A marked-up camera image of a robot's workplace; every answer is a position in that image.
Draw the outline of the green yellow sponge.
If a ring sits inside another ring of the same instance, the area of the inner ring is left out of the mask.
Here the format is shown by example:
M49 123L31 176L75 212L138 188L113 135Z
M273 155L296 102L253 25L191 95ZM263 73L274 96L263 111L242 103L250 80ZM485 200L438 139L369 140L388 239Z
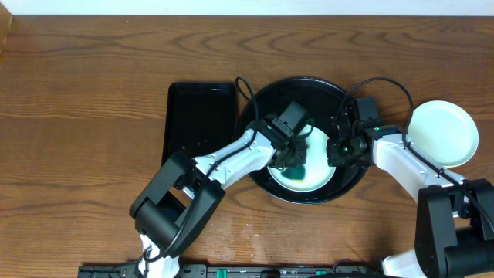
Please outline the green yellow sponge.
M304 165L298 165L295 167L288 167L280 172L280 174L289 180L303 181L306 177L306 167Z

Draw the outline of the light blue plate with stain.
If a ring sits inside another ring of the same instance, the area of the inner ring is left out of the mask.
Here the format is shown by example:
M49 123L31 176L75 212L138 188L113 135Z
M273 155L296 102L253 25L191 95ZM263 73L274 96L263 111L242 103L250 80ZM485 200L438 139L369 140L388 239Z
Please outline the light blue plate with stain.
M336 171L335 167L327 164L327 140L328 136L317 127L311 127L307 124L300 135L310 133L306 138L308 145L306 154L306 177L303 181L294 181L284 178L280 172L281 168L268 168L272 178L285 189L292 192L312 192L322 188L333 176Z

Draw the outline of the pale green plate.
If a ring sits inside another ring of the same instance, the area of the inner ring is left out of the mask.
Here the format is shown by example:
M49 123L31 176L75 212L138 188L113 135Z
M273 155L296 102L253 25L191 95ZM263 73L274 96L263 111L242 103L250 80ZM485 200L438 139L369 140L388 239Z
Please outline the pale green plate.
M478 132L471 116L460 106L444 100L423 103L414 109L408 135L415 131L432 131L433 133Z

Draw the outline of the yellow plate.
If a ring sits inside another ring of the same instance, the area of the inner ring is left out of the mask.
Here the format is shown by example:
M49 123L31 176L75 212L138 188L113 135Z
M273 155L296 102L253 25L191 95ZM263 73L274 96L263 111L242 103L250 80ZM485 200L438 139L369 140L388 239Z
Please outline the yellow plate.
M439 164L453 168L468 162L479 145L477 132L433 133L432 131L411 132L414 144Z

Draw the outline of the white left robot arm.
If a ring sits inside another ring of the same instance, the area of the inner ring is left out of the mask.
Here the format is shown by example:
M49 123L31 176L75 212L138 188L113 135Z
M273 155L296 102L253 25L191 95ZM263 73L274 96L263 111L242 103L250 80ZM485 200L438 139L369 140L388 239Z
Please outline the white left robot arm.
M137 271L142 277L173 277L178 257L198 238L226 189L266 166L285 168L305 162L305 147L314 125L253 122L222 149L190 158L179 152L166 160L129 209L143 246Z

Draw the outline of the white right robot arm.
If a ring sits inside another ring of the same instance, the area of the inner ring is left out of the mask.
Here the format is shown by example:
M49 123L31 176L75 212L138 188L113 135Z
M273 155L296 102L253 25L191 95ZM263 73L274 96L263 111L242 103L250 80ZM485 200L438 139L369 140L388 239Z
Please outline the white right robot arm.
M332 167L387 172L417 202L414 248L381 263L386 276L465 277L493 270L493 186L468 180L416 147L396 125L357 122L327 142Z

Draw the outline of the black round tray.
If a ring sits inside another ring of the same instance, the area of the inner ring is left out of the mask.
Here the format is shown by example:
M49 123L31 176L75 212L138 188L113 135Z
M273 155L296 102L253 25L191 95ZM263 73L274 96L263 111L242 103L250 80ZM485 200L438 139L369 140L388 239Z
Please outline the black round tray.
M261 119L270 114L280 115L291 102L296 101L315 120L312 134L320 130L334 141L339 137L349 137L351 124L355 121L355 113L351 107L344 109L337 121L332 120L345 94L343 89L329 81L297 77L268 85L256 94L256 99ZM328 181L324 181L321 188L311 192L295 192L284 188L282 183L276 181L269 173L268 168L254 171L249 176L269 194L284 201L317 204L345 195L355 187L366 172L366 166L337 167L333 176Z

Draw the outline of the black rectangular tray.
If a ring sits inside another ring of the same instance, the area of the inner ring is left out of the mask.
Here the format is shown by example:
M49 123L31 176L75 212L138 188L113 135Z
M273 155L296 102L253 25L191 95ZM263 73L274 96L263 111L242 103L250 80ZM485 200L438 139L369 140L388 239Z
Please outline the black rectangular tray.
M176 82L168 88L161 162L182 151L194 158L235 139L238 104L229 82Z

